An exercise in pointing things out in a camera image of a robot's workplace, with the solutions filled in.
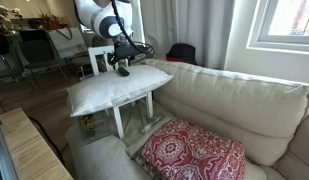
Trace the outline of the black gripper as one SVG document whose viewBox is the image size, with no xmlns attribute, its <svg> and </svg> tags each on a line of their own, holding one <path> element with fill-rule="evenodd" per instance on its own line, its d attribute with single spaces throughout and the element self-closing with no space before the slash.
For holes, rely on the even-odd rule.
<svg viewBox="0 0 309 180">
<path fill-rule="evenodd" d="M 110 65 L 115 65 L 119 60 L 140 54 L 140 51 L 131 44 L 114 43 L 113 57 L 108 61 Z"/>
</svg>

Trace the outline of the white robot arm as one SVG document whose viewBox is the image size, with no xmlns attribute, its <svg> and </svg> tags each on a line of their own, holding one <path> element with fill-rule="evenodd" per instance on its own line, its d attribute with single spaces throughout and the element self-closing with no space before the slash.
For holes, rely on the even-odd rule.
<svg viewBox="0 0 309 180">
<path fill-rule="evenodd" d="M 132 5 L 129 0 L 110 0 L 105 7 L 94 0 L 73 0 L 78 21 L 104 39 L 114 42 L 111 65 L 119 60 L 141 54 L 132 41 Z"/>
</svg>

